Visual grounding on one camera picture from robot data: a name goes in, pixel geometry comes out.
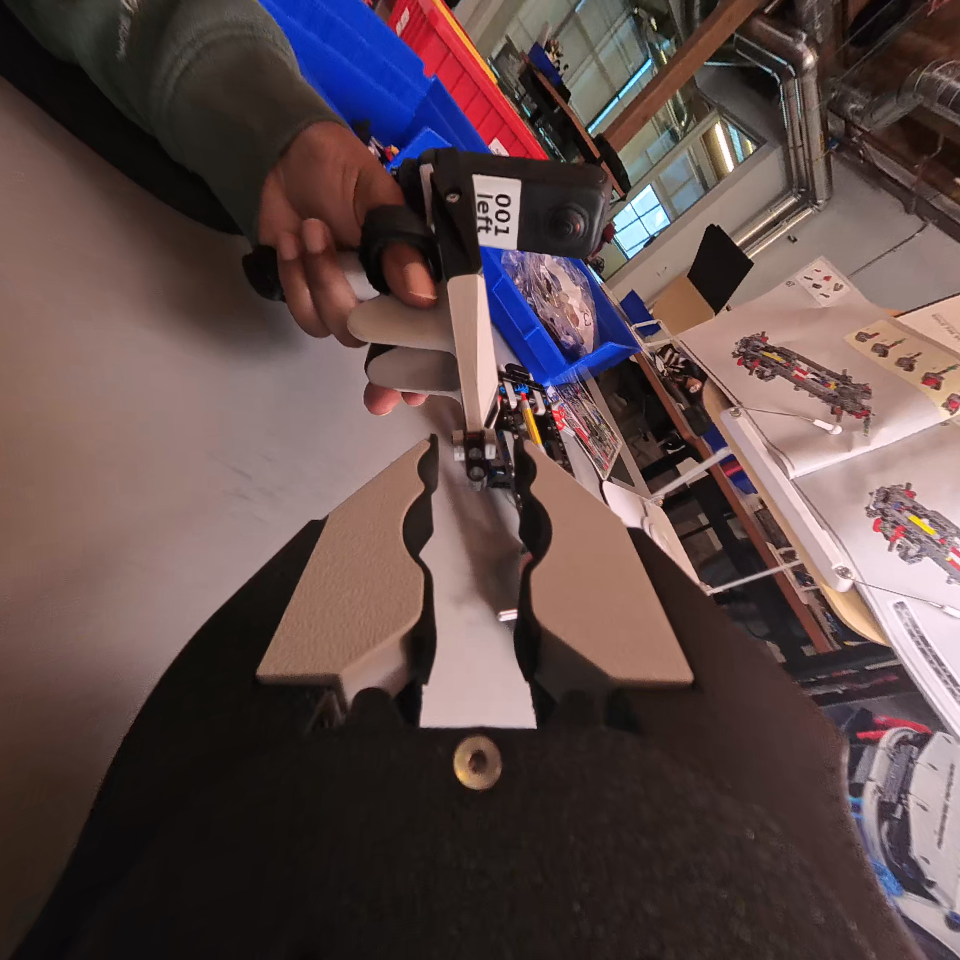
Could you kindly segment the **silver ventilation duct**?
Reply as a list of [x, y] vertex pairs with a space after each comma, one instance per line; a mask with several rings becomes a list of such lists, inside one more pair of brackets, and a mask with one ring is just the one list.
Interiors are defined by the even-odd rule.
[[737, 31], [734, 48], [777, 80], [784, 122], [788, 187], [734, 238], [744, 254], [755, 258], [833, 198], [833, 169], [816, 41], [797, 27], [758, 13]]

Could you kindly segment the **red storage bin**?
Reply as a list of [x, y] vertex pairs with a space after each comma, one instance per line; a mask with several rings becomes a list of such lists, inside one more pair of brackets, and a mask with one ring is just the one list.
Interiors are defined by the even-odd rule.
[[487, 148], [514, 158], [547, 158], [540, 140], [444, 2], [393, 2], [388, 23], [420, 58], [424, 74], [445, 88]]

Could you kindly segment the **toy car set box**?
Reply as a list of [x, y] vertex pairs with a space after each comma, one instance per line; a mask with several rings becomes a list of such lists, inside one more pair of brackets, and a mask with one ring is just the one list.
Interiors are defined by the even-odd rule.
[[959, 747], [935, 721], [826, 708], [848, 745], [847, 799], [887, 900], [925, 958], [959, 957]]

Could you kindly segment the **industrial window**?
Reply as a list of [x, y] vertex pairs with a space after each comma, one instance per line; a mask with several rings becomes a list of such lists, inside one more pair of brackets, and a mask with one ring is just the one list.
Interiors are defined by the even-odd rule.
[[766, 141], [708, 107], [684, 126], [655, 118], [619, 151], [630, 190], [612, 207], [613, 239], [601, 258], [609, 278], [659, 239]]

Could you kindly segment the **clear parts bags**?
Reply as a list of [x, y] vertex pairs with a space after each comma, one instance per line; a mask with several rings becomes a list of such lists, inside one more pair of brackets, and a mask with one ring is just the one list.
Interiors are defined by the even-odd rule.
[[504, 250], [501, 266], [569, 361], [597, 344], [597, 309], [587, 276], [570, 258]]

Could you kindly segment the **cardboard box black flap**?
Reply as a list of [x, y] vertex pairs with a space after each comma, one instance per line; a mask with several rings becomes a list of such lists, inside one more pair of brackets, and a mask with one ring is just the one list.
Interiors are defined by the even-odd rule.
[[664, 287], [650, 308], [652, 316], [670, 334], [702, 325], [728, 306], [753, 267], [732, 237], [711, 223], [691, 266]]

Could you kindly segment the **flexible silver duct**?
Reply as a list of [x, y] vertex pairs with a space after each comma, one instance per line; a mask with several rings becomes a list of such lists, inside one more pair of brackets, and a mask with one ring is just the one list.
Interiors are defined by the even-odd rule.
[[919, 108], [959, 126], [959, 60], [938, 59], [913, 70], [896, 88], [871, 93], [850, 81], [834, 84], [828, 109], [865, 132], [892, 127]]

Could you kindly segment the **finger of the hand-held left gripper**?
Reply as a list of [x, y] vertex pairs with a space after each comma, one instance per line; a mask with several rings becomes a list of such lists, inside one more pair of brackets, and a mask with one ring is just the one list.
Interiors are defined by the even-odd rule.
[[487, 286], [481, 273], [447, 282], [454, 350], [460, 377], [464, 431], [478, 434], [496, 418], [499, 377]]

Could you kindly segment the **colourful sticker sheet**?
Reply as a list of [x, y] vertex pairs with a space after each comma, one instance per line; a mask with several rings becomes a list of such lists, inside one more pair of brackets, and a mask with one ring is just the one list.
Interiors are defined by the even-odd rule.
[[609, 480], [622, 450], [622, 440], [586, 383], [578, 378], [548, 386], [546, 394], [558, 429], [577, 441], [598, 478]]

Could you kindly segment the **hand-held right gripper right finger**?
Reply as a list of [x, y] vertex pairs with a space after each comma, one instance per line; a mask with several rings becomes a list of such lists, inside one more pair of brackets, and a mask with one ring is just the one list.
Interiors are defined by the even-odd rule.
[[521, 573], [515, 654], [555, 702], [686, 689], [694, 676], [631, 530], [528, 440], [515, 447]]

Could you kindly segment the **person's left forearm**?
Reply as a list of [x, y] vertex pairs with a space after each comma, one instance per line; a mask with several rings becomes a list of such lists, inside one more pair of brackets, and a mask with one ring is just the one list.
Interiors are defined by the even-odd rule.
[[13, 1], [48, 53], [200, 176], [248, 239], [267, 175], [298, 134], [340, 118], [256, 1]]

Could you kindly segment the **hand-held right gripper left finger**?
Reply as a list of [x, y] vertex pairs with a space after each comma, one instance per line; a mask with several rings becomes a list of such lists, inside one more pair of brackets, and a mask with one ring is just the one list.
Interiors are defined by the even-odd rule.
[[257, 669], [261, 684], [402, 693], [429, 674], [436, 630], [421, 552], [439, 444], [421, 439], [325, 517]]

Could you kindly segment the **toy car chassis model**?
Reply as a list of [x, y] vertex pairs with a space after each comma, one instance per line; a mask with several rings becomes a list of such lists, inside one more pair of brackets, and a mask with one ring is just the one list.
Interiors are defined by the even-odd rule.
[[521, 498], [515, 482], [515, 448], [521, 441], [537, 444], [546, 456], [568, 474], [574, 470], [562, 438], [559, 412], [546, 387], [517, 363], [498, 369], [498, 410], [493, 425], [494, 455], [486, 485], [506, 492], [517, 509]]

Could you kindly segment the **person's left hand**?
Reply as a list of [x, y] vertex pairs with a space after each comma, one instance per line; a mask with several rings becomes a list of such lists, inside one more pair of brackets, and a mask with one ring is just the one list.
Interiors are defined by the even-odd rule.
[[372, 210], [401, 207], [400, 186], [347, 127], [301, 131], [267, 175], [258, 240], [274, 248], [286, 305], [308, 335], [360, 349], [348, 319], [358, 298], [338, 260], [359, 246]]

